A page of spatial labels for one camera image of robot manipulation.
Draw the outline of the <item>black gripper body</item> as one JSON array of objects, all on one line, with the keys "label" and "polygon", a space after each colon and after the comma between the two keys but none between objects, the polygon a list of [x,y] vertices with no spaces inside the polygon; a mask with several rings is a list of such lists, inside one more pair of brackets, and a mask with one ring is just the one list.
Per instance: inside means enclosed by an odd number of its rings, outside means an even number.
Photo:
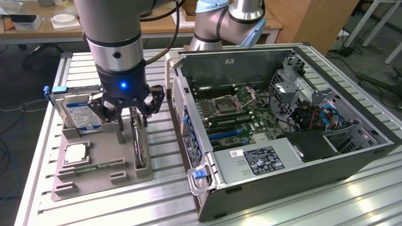
[{"label": "black gripper body", "polygon": [[146,82],[146,61],[126,71],[109,71],[97,66],[104,86],[104,98],[113,105],[125,107],[145,105],[150,94]]}]

